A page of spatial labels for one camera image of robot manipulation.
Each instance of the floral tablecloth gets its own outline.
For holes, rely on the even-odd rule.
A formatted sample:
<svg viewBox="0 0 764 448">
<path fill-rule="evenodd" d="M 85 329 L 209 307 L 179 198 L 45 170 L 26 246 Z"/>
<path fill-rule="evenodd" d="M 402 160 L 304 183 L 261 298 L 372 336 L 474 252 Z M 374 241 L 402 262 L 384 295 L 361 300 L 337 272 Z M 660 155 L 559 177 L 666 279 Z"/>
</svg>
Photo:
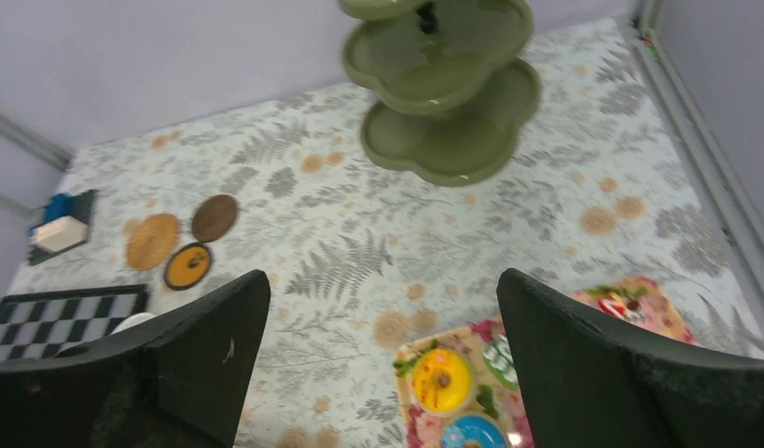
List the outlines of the floral tablecloth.
<svg viewBox="0 0 764 448">
<path fill-rule="evenodd" d="M 544 84 L 511 163 L 444 189 L 357 143 L 372 94 L 343 83 L 82 149 L 60 190 L 99 189 L 91 240 L 11 293 L 148 282 L 163 313 L 258 268 L 272 309 L 237 446 L 399 447 L 389 365 L 426 334 L 497 315 L 516 267 L 568 292 L 629 274 L 667 290 L 699 343 L 763 357 L 757 325 L 614 20 L 537 36 Z M 126 266 L 127 235 L 217 193 L 241 205 L 215 265 L 173 292 Z M 188 243 L 185 234 L 181 245 Z"/>
</svg>

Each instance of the brown coaster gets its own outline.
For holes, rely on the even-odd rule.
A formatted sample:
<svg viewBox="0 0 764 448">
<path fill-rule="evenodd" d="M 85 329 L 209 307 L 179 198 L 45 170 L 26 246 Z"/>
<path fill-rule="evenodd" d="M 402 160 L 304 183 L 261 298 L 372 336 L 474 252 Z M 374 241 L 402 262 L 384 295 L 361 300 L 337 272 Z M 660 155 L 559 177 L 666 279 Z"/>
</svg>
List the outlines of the brown coaster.
<svg viewBox="0 0 764 448">
<path fill-rule="evenodd" d="M 169 213 L 153 215 L 137 226 L 126 244 L 126 264 L 137 271 L 159 266 L 178 245 L 178 219 Z"/>
<path fill-rule="evenodd" d="M 174 291 L 194 287 L 208 274 L 214 258 L 203 243 L 185 245 L 164 268 L 164 284 Z"/>
<path fill-rule="evenodd" d="M 238 215 L 239 205 L 232 196 L 212 196 L 198 207 L 192 217 L 192 236 L 201 243 L 211 243 L 233 227 Z"/>
</svg>

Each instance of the gray partition wall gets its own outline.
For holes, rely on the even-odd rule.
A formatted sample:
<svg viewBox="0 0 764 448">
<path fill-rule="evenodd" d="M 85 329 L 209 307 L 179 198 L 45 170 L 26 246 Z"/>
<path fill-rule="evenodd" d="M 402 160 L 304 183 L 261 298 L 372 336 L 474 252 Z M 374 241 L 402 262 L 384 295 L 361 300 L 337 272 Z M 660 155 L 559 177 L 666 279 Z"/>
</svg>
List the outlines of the gray partition wall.
<svg viewBox="0 0 764 448">
<path fill-rule="evenodd" d="M 764 331 L 764 0 L 645 0 L 640 46 Z"/>
</svg>

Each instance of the flower pattern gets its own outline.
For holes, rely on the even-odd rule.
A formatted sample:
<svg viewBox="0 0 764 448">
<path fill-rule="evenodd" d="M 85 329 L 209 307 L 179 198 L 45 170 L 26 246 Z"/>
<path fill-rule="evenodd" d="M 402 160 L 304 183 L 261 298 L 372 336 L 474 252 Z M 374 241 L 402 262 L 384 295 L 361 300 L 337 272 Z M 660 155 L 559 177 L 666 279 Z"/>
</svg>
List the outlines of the flower pattern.
<svg viewBox="0 0 764 448">
<path fill-rule="evenodd" d="M 90 241 L 21 266 L 9 292 L 146 283 L 148 311 L 160 314 L 265 271 L 271 311 L 241 447 L 334 439 L 319 438 L 324 427 L 347 447 L 410 441 L 394 393 L 395 349 L 426 336 L 420 330 L 498 314 L 494 289 L 508 267 L 566 293 L 647 275 L 699 343 L 764 357 L 616 22 L 536 36 L 522 57 L 542 73 L 539 111 L 500 173 L 460 189 L 368 161 L 356 137 L 375 97 L 348 83 L 83 148 L 60 190 L 99 190 Z M 172 213 L 186 244 L 194 209 L 218 193 L 241 210 L 209 244 L 215 265 L 201 284 L 175 292 L 161 281 L 163 266 L 128 268 L 126 235 L 137 223 Z M 594 207 L 605 212 L 591 220 L 603 231 L 588 235 L 581 217 Z"/>
</svg>

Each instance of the brown disc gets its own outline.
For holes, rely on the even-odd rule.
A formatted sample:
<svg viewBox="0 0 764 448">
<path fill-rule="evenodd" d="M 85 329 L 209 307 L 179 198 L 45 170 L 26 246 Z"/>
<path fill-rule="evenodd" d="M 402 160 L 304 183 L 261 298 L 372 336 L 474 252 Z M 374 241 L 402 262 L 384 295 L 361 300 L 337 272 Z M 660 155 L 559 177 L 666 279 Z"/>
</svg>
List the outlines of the brown disc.
<svg viewBox="0 0 764 448">
<path fill-rule="evenodd" d="M 211 243 L 228 233 L 238 215 L 239 205 L 232 196 L 212 196 L 192 216 L 192 236 L 201 243 Z"/>
<path fill-rule="evenodd" d="M 126 264 L 137 271 L 159 266 L 178 245 L 178 219 L 169 213 L 153 215 L 134 230 L 126 244 Z"/>
</svg>

